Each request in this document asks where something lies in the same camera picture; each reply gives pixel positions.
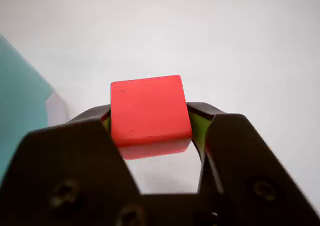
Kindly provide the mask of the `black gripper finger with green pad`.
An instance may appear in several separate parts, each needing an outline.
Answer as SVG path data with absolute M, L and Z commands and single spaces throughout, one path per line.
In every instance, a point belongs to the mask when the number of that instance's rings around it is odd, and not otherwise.
M 98 118 L 28 133 L 0 188 L 3 226 L 144 226 L 141 195 Z
M 199 192 L 214 193 L 217 226 L 317 226 L 320 218 L 250 121 L 205 102 L 187 109 L 202 163 Z

